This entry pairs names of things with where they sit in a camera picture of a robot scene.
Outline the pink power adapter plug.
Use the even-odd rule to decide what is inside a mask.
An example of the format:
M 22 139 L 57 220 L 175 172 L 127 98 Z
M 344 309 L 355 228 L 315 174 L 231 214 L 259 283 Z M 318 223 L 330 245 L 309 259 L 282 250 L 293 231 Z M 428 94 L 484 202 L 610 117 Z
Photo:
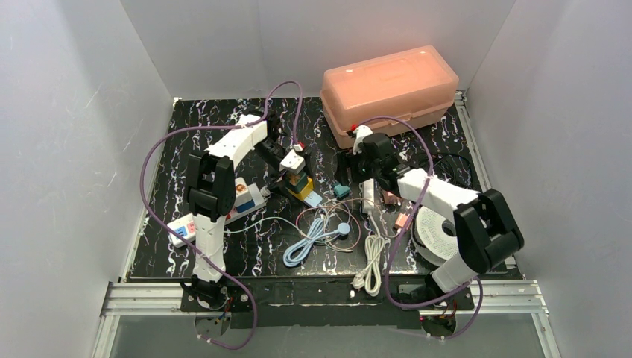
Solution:
M 382 201 L 386 205 L 400 205 L 401 204 L 401 198 L 399 198 L 397 195 L 393 194 L 392 192 L 389 192 L 386 190 L 382 190 Z

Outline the teal small adapter plug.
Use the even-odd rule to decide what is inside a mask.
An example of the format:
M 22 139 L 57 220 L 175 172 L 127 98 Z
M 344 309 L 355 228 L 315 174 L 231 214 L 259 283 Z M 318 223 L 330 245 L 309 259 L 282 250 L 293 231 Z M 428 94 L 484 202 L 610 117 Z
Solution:
M 333 186 L 333 192 L 338 200 L 343 200 L 351 194 L 351 189 L 346 185 L 337 183 Z

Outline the light blue socket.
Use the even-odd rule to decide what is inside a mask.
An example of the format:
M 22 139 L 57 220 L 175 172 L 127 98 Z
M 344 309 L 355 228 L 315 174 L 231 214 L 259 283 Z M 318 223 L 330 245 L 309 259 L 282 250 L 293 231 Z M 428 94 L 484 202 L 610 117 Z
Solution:
M 316 191 L 311 191 L 304 199 L 303 202 L 309 207 L 319 207 L 323 202 L 323 198 Z

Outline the pink translucent storage box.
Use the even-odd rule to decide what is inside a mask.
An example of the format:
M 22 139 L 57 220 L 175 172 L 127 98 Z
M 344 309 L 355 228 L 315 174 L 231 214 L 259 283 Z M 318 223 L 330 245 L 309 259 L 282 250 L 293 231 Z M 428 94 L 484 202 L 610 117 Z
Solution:
M 395 136 L 439 122 L 453 105 L 459 78 L 431 45 L 323 74 L 323 113 L 339 148 L 354 144 L 348 131 L 369 119 L 375 133 Z

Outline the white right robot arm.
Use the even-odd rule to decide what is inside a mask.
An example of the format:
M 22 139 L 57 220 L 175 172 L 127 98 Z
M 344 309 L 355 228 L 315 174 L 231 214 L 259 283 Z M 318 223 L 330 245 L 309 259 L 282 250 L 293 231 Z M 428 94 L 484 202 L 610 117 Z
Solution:
M 435 211 L 455 226 L 458 253 L 426 277 L 434 296 L 447 294 L 485 274 L 524 247 L 524 238 L 501 192 L 465 189 L 401 161 L 391 139 L 361 125 L 350 136 L 347 155 L 355 182 L 380 187 L 417 206 Z

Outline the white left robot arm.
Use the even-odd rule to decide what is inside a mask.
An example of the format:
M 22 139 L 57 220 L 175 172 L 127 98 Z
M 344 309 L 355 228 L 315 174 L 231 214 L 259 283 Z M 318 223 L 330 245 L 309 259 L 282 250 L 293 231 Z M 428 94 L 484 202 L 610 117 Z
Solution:
M 266 185 L 270 192 L 304 201 L 313 191 L 310 150 L 300 142 L 284 148 L 278 142 L 282 133 L 275 115 L 247 113 L 218 142 L 190 154 L 184 199 L 196 227 L 197 278 L 214 283 L 226 270 L 224 227 L 230 212 L 244 204 L 237 193 L 235 168 L 251 151 L 272 171 Z

